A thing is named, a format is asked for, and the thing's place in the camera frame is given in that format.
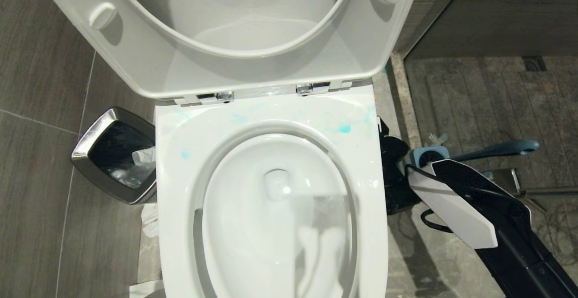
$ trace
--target blue stain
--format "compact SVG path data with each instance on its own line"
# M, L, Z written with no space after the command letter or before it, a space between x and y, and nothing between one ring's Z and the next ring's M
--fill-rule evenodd
M337 130L341 133L349 133L349 132L351 132L351 125L348 125L348 124L342 125Z
M181 150L181 157L183 159L189 159L191 157L191 152L188 149Z
M241 124L247 122L247 117L244 117L243 115L233 114L231 117L231 123L233 124Z

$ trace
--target black cable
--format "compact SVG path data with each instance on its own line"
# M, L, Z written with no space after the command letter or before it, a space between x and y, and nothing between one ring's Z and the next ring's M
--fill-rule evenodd
M433 179L434 181L438 181L440 183L446 184L447 183L442 180L441 178L437 177L436 175L430 174L429 172L423 171L421 170L421 168L417 167L417 166L413 166L411 164L406 164L404 171L405 171L405 177L408 177L408 172L409 172L409 168L411 168L413 171L417 172L418 174L421 174L429 179ZM494 196L499 196L502 197L503 199L507 199L508 201L510 201L510 203L518 203L518 199L516 199L515 197L512 197L510 195L506 195L506 194L502 194L502 193L497 193L495 191L489 191L487 189L480 189L478 187L472 187L472 186L467 186L469 189L479 192L479 193L484 193L484 194L488 194L488 195L494 195ZM441 230L439 228L443 228L444 226L437 224L437 223L433 223L430 221L426 220L426 216L433 214L434 212L429 209L426 210L425 212L423 212L421 214L421 220L424 222L424 224L430 228L436 229L436 230L440 230L442 232L447 232L446 230ZM558 273L556 273L556 271L553 269L553 267L546 261L546 257L544 257L540 251L536 248L536 246L534 245L533 239L532 239L532 228L526 224L526 232L528 233L528 239L529 239L529 244L530 247L532 248L532 250L534 251L534 253L536 253L536 255L538 255L539 259L541 259L541 261L544 262L544 265L549 269L549 271L551 271L551 274L555 277L555 279L558 281L559 284L562 285L562 287L564 287L564 289L566 290L566 292L568 292L570 294L571 297L576 298L576 296L574 295L574 292L572 292L572 290L566 285L566 282L564 282L564 280L560 277L560 275Z
M424 224L426 226L428 226L431 229L435 229L435 230L439 230L440 232L445 232L445 233L450 233L450 234L454 234L454 232L452 232L452 230L450 229L450 227L448 226L442 226L441 224L437 224L435 222L431 222L429 220L427 220L425 217L427 217L428 215L433 215L434 212L431 209L427 209L424 212L421 213L421 221L424 222Z

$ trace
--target toilet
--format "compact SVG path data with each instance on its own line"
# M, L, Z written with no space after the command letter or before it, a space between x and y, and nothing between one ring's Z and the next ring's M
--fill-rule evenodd
M157 100L168 298L382 298L371 77L413 0L54 0Z

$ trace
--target shower area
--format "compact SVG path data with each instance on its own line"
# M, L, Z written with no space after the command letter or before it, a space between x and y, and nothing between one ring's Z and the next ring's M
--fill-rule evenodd
M578 0L415 0L396 51L390 83L412 146L442 143L458 156L541 144L469 164L526 193L534 232L578 282ZM392 297L503 298L462 243L422 230L416 210L390 219L400 261L390 261Z

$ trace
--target toilet bowl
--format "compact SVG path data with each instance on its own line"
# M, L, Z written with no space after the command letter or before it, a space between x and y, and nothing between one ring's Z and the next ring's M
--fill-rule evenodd
M371 76L412 0L55 0L155 98L168 298L384 297Z

